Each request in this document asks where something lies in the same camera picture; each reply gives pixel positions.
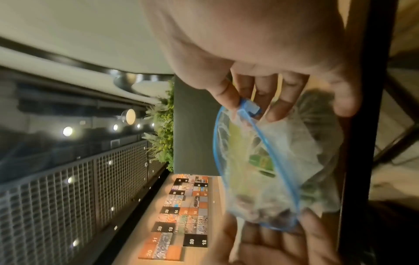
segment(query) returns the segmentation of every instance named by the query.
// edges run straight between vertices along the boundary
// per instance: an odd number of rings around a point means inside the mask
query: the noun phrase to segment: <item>wooden surface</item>
[[[153,265],[161,264],[162,262],[165,265],[179,264],[176,261],[144,260],[138,258],[142,247],[147,243],[147,239],[151,235],[151,229],[157,221],[160,210],[177,176],[177,174],[171,174],[167,177],[165,183],[153,199],[153,202],[149,205],[127,242],[122,247],[113,265]],[[222,209],[218,177],[210,177],[209,185],[208,246],[210,247],[216,232],[219,230]],[[184,247],[181,253],[181,261],[186,265],[199,264],[206,252],[207,248]]]

